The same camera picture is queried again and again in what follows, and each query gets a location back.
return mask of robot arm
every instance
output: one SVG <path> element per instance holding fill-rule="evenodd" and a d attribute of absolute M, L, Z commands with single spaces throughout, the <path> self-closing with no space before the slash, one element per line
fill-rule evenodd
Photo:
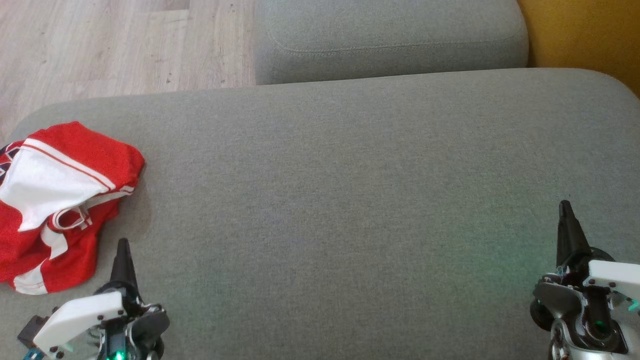
<path fill-rule="evenodd" d="M 43 356 L 61 359 L 64 356 L 61 348 L 70 350 L 67 342 L 91 329 L 100 332 L 95 360 L 160 359 L 164 352 L 161 335 L 169 327 L 164 308 L 145 304 L 140 297 L 127 239 L 118 242 L 107 284 L 93 296 L 65 303 L 42 321 L 45 322 L 39 325 L 33 339 L 26 339 L 25 331 L 19 336 L 23 343 L 32 343 L 40 350 L 39 357 L 28 359 Z"/>
<path fill-rule="evenodd" d="M 616 263 L 590 247 L 566 200 L 556 265 L 536 285 L 530 307 L 536 324 L 551 332 L 549 359 L 640 359 L 640 337 L 611 318 L 620 297 L 640 298 L 640 265 Z"/>

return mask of sofa cushion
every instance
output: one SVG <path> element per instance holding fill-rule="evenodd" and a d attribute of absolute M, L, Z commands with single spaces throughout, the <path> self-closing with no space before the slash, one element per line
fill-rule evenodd
<path fill-rule="evenodd" d="M 596 72 L 93 99 L 43 108 L 12 140 L 70 120 L 147 165 L 93 279 L 0 286 L 7 359 L 32 315 L 107 281 L 121 236 L 171 318 L 167 359 L 546 358 L 529 303 L 555 268 L 561 199 L 593 246 L 640 262 L 640 101 Z"/>
<path fill-rule="evenodd" d="M 257 2 L 258 84 L 524 67 L 515 0 Z"/>

